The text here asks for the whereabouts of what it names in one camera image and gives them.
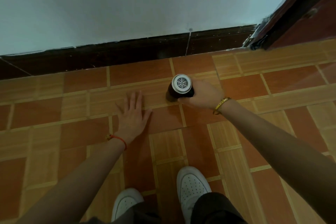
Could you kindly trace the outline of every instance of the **left hand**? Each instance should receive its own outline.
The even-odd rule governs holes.
[[[124,139],[127,145],[143,132],[152,112],[151,109],[148,109],[142,116],[141,99],[141,91],[139,92],[137,100],[135,100],[135,92],[133,92],[129,103],[127,97],[124,98],[124,112],[118,105],[116,105],[119,128],[114,134]]]

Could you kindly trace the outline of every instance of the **right hand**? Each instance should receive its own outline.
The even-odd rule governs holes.
[[[179,98],[178,101],[194,107],[215,109],[223,100],[224,93],[216,89],[209,82],[191,78],[194,96],[191,98]]]

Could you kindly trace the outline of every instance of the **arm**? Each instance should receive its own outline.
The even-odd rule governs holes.
[[[135,104],[132,93],[130,104],[124,99],[124,113],[118,110],[119,129],[114,135],[129,145],[145,128],[151,110],[141,114],[141,92]],[[80,221],[103,184],[110,170],[123,153],[125,145],[112,138],[101,149],[87,158],[72,173],[62,179],[17,222],[71,223]]]
[[[214,109],[223,93],[211,84],[192,80],[195,95],[179,102]],[[234,100],[219,108],[271,167],[307,201],[327,223],[334,223],[336,164],[304,141],[248,111]]]

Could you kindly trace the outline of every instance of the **white wall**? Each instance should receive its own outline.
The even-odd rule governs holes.
[[[0,55],[260,23],[283,0],[0,0]]]

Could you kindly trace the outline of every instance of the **hand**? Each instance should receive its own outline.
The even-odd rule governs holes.
[[[189,106],[215,109],[224,97],[223,92],[216,89],[209,82],[192,78],[194,96],[191,98],[179,98],[178,101]]]
[[[128,104],[127,97],[124,98],[124,112],[117,106],[117,115],[119,119],[119,128],[116,136],[121,137],[127,144],[130,144],[134,138],[140,135],[146,124],[147,120],[152,112],[151,109],[145,111],[144,116],[141,112],[141,99],[142,93],[139,92],[138,99],[135,102],[135,92],[131,95],[131,100]]]

